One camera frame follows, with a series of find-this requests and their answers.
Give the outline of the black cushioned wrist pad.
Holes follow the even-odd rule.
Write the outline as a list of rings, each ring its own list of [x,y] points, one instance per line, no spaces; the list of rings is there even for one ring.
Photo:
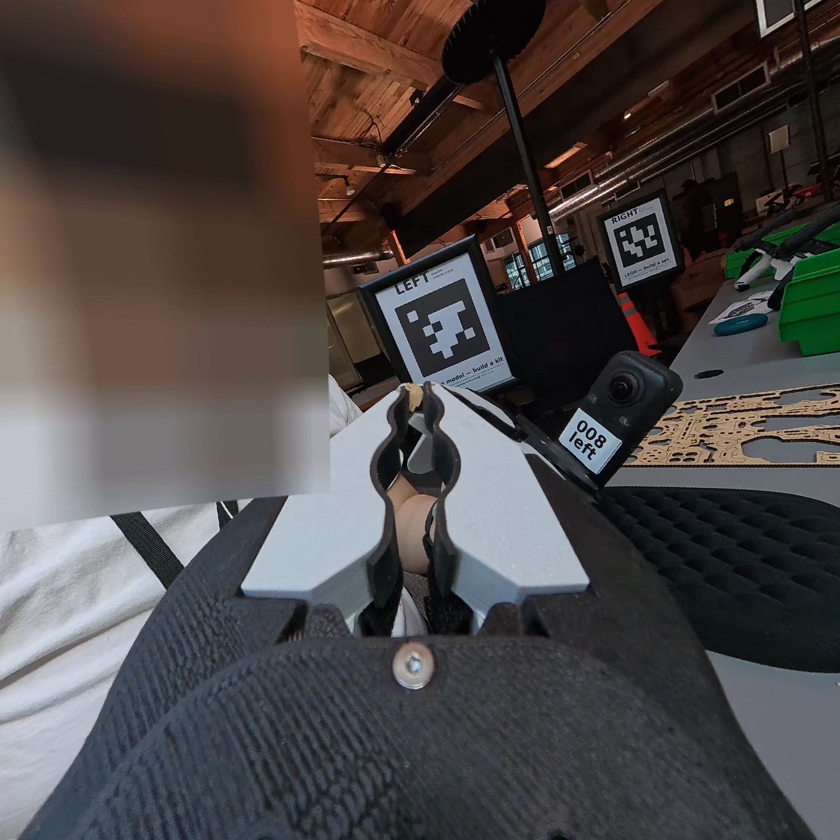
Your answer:
[[[598,507],[706,650],[838,673],[838,507],[767,490],[645,486],[608,487]]]

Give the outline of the black divider panel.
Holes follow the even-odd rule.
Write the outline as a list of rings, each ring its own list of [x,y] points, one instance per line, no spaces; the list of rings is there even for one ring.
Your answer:
[[[579,401],[614,355],[637,351],[597,258],[560,278],[499,294],[497,306],[536,413]]]

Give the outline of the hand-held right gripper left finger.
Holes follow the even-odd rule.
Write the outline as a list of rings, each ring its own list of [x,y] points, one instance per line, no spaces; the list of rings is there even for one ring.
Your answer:
[[[241,590],[339,609],[355,634],[411,634],[392,499],[402,471],[411,397],[403,386],[366,413],[329,386],[330,488],[289,497]]]

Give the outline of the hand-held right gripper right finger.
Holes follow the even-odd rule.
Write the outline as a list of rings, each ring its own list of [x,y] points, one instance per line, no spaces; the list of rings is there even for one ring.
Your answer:
[[[453,389],[423,385],[426,435],[441,482],[429,558],[427,616],[432,627],[480,627],[502,603],[583,593],[590,578],[533,467],[564,485],[529,446],[498,432]]]

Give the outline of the green bin with tools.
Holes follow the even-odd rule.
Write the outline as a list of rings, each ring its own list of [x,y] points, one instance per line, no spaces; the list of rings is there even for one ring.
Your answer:
[[[800,231],[808,227],[808,224],[799,224],[768,233],[762,238],[762,242],[773,247],[777,247],[785,242],[791,236],[797,235]],[[839,247],[839,222],[835,222],[830,227],[825,228],[822,232],[814,237],[814,240],[804,246],[803,250],[799,252],[800,256],[815,256],[824,253],[828,250],[837,249]],[[726,255],[726,263],[724,266],[724,276],[728,279],[735,280],[741,276],[743,270],[749,270],[752,264],[757,262],[760,258],[757,255],[755,248],[741,248],[733,249]]]

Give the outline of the black pole with round disc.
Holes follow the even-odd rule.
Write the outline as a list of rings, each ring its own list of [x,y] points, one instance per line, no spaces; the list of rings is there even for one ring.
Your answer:
[[[543,245],[553,278],[557,279],[563,259],[508,70],[508,62],[519,56],[536,35],[544,13],[544,1],[523,2],[517,13],[511,10],[511,2],[507,1],[472,2],[444,42],[441,65],[446,78],[461,86],[475,84],[495,74],[533,210],[541,227]]]

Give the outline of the large framed tag sign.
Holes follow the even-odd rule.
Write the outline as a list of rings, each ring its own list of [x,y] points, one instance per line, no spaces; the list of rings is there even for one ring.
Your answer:
[[[432,382],[492,395],[520,382],[475,236],[379,276],[359,291],[401,383]]]

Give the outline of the black and white tool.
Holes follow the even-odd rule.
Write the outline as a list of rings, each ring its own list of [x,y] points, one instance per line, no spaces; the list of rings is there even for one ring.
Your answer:
[[[795,263],[838,249],[838,224],[814,232],[813,236],[805,239],[805,234],[811,229],[812,226],[803,227],[779,244],[768,239],[761,240],[742,264],[738,277],[733,281],[734,289],[746,291],[760,278],[769,276],[785,282]]]

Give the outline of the person's left hand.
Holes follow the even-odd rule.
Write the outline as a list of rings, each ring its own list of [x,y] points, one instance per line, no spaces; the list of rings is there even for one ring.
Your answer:
[[[427,525],[430,512],[437,499],[418,492],[403,476],[395,478],[387,491],[395,513],[397,549],[404,572],[426,576],[429,558],[424,547],[424,538],[432,539],[435,525]]]

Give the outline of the small framed tag sign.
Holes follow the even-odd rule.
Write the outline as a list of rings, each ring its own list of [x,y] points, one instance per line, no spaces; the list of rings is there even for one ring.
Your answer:
[[[684,250],[666,189],[620,204],[595,222],[618,292],[684,272]]]

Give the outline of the orange traffic cone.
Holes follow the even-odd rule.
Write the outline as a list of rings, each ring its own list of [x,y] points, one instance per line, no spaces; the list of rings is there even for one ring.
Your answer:
[[[658,340],[652,334],[650,328],[647,326],[643,316],[637,310],[631,298],[625,292],[621,292],[618,294],[617,299],[621,306],[623,315],[633,332],[638,351],[649,358],[658,357],[660,351],[655,347]]]

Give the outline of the laser-cut wooden parts sheet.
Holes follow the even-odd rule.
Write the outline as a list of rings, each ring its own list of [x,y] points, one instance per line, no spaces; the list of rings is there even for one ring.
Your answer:
[[[760,440],[815,444],[813,458],[779,467],[838,466],[830,450],[839,443],[839,384],[806,385],[774,391],[677,402],[624,463],[625,467],[774,467],[745,453]]]

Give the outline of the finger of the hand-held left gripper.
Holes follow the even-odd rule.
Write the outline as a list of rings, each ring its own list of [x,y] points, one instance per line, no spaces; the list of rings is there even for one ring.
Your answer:
[[[432,439],[416,429],[406,432],[402,475],[415,489],[436,489],[437,474],[432,464]]]
[[[521,426],[498,404],[466,388],[453,389],[453,395],[498,432],[504,434],[519,446],[523,446],[527,442],[527,435]]]

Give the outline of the large green bin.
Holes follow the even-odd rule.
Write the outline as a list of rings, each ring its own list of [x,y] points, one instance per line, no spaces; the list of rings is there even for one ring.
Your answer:
[[[798,343],[803,356],[839,351],[838,248],[795,264],[777,330],[779,340]]]

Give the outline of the printed leaflet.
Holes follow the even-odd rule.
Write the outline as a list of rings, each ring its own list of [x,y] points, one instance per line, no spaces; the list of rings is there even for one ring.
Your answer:
[[[721,322],[730,319],[736,319],[754,314],[768,315],[771,309],[768,305],[768,300],[773,294],[772,290],[756,293],[749,298],[735,301],[728,308],[721,312],[714,319],[710,320],[710,325],[717,325]]]

